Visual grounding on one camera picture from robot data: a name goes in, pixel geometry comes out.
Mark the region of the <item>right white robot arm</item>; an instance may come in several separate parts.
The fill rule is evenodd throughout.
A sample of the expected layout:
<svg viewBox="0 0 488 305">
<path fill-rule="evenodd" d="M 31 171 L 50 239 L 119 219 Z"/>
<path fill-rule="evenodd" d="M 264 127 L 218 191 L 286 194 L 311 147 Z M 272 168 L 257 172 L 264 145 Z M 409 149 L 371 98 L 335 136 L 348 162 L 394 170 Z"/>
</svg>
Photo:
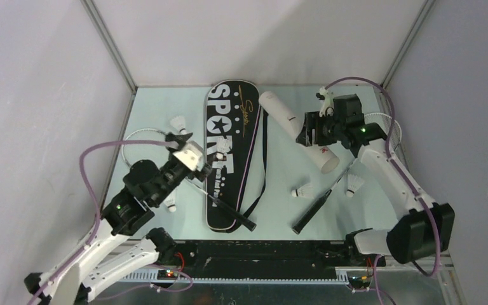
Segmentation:
<svg viewBox="0 0 488 305">
<path fill-rule="evenodd" d="M 354 232 L 353 243 L 344 248 L 346 261 L 359 266 L 370 254 L 380 254 L 406 264 L 446 251 L 455 212 L 450 204 L 439 204 L 424 191 L 397 158 L 386 133 L 393 122 L 367 119 L 355 94 L 316 96 L 322 108 L 305 113 L 295 141 L 305 147 L 341 143 L 377 180 L 398 220 L 391 229 Z"/>
</svg>

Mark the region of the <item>white shuttlecock tube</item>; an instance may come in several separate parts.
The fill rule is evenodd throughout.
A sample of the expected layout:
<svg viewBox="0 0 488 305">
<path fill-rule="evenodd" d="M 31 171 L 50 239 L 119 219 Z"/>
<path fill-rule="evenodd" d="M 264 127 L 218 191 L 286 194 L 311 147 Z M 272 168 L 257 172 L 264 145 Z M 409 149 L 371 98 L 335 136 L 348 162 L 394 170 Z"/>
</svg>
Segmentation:
<svg viewBox="0 0 488 305">
<path fill-rule="evenodd" d="M 259 97 L 262 108 L 272 117 L 295 142 L 295 145 L 302 150 L 322 174 L 330 173 L 335 170 L 340 159 L 326 146 L 303 146 L 296 142 L 296 138 L 303 127 L 302 119 L 284 103 L 278 96 L 265 91 Z"/>
</svg>

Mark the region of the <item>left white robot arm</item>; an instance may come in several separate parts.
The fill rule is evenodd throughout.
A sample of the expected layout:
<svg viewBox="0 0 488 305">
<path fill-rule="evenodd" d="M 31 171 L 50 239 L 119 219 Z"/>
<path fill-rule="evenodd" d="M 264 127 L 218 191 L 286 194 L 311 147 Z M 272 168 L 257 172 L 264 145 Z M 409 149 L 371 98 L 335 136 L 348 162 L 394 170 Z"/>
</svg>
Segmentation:
<svg viewBox="0 0 488 305">
<path fill-rule="evenodd" d="M 103 209 L 96 209 L 91 229 L 75 249 L 45 273 L 30 273 L 24 279 L 31 294 L 29 304 L 88 304 L 124 276 L 144 266 L 169 264 L 176 244 L 162 228 L 150 230 L 138 245 L 112 259 L 107 256 L 146 225 L 158 208 L 187 178 L 204 181 L 212 170 L 204 148 L 192 140 L 192 133 L 167 133 L 163 141 L 121 140 L 104 142 L 85 150 L 79 159 L 80 172 L 89 193 L 93 189 L 85 172 L 85 158 L 108 146 L 147 144 L 165 147 L 168 159 L 157 166 L 142 159 L 130 166 L 124 186 Z"/>
</svg>

